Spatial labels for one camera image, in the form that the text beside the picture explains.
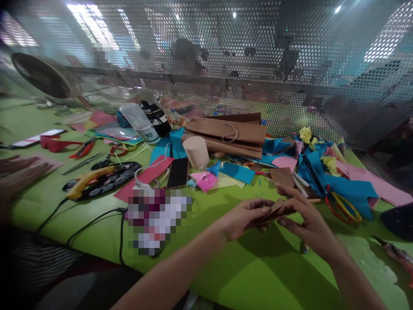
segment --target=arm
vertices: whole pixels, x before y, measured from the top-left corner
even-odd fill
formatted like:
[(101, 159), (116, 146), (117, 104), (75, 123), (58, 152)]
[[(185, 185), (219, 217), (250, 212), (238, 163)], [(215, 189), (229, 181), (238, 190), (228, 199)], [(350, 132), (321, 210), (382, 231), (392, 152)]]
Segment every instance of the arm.
[(226, 241), (234, 241), (263, 217), (269, 208), (264, 199), (243, 201), (209, 226), (185, 247), (161, 261), (145, 274), (113, 307), (112, 310), (172, 309), (211, 258), (222, 250)]
[(314, 252), (330, 265), (341, 294), (350, 308), (386, 310), (386, 306), (370, 282), (334, 236), (320, 212), (308, 203), (296, 189), (279, 184), (277, 189), (280, 195), (290, 197), (282, 208), (294, 209), (304, 218), (302, 225), (289, 219), (281, 219), (278, 223), (304, 240)]

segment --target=plastic bottle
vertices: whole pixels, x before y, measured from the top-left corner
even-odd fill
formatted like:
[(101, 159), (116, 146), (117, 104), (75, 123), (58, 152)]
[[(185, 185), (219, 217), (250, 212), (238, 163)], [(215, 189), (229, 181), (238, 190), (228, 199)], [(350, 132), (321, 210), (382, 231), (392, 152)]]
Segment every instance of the plastic bottle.
[(125, 103), (120, 107), (120, 111), (146, 143), (156, 144), (159, 142), (158, 133), (139, 104)]

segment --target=yellow paper flower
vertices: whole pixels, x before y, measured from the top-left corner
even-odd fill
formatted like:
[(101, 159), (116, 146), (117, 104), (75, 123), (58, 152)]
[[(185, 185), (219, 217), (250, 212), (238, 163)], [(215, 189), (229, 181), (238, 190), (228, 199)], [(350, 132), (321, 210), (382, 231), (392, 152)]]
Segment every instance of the yellow paper flower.
[(321, 157), (323, 163), (327, 166), (328, 171), (335, 177), (340, 177), (341, 174), (337, 172), (337, 162), (335, 157), (323, 156)]
[(310, 144), (311, 129), (310, 127), (303, 127), (300, 129), (300, 139), (307, 144)]
[(311, 142), (310, 142), (310, 148), (311, 148), (313, 151), (316, 151), (315, 145), (316, 145), (317, 143), (325, 143), (325, 141), (324, 141), (324, 140), (318, 141), (318, 139), (317, 139), (316, 137), (314, 137), (313, 140), (311, 140)]

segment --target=electric fan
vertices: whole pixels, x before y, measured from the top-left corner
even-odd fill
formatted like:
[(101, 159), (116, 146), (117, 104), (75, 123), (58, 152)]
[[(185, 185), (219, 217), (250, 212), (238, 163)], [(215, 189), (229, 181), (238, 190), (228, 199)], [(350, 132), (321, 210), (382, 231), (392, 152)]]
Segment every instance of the electric fan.
[(82, 87), (78, 78), (57, 61), (25, 53), (14, 53), (12, 63), (27, 82), (45, 94), (59, 98), (78, 98), (88, 109), (91, 104), (81, 96)]

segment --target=black cable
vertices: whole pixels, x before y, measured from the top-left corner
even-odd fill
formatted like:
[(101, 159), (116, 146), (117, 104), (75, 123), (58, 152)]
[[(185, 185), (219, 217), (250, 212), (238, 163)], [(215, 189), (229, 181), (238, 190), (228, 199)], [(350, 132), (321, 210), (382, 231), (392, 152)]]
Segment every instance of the black cable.
[(39, 237), (39, 234), (40, 234), (40, 231), (45, 227), (45, 225), (50, 221), (50, 219), (53, 217), (53, 215), (56, 214), (57, 210), (58, 210), (67, 200), (69, 200), (69, 198), (63, 199), (63, 200), (58, 204), (57, 208), (52, 212), (52, 214), (50, 214), (49, 217), (46, 218), (45, 221), (44, 221), (43, 223), (41, 223), (41, 225), (39, 226), (39, 228), (36, 230), (36, 232), (34, 233), (34, 240), (35, 240), (37, 243), (40, 243), (40, 244), (41, 244), (41, 242), (40, 242), (40, 240), (39, 240), (39, 238), (38, 238), (38, 237)]
[(110, 210), (110, 211), (108, 211), (108, 212), (105, 212), (104, 214), (99, 215), (97, 218), (95, 218), (94, 220), (92, 220), (92, 221), (90, 221), (89, 223), (87, 223), (85, 226), (83, 226), (82, 228), (80, 228), (77, 232), (75, 232), (75, 233), (67, 240), (66, 246), (70, 247), (70, 241), (71, 241), (78, 233), (80, 233), (80, 232), (82, 232), (83, 230), (85, 230), (87, 227), (89, 227), (90, 225), (92, 225), (94, 222), (96, 222), (96, 221), (97, 221), (98, 219), (100, 219), (101, 217), (103, 217), (103, 216), (105, 216), (105, 215), (107, 215), (107, 214), (109, 214), (109, 213), (111, 213), (111, 212), (118, 211), (118, 209), (119, 209), (119, 208)]
[(119, 247), (119, 260), (120, 263), (124, 266), (126, 266), (125, 262), (123, 261), (123, 257), (122, 257), (122, 250), (123, 250), (123, 216), (125, 215), (126, 209), (124, 209), (124, 211), (122, 212), (122, 217), (121, 217), (121, 222), (120, 222), (120, 247)]

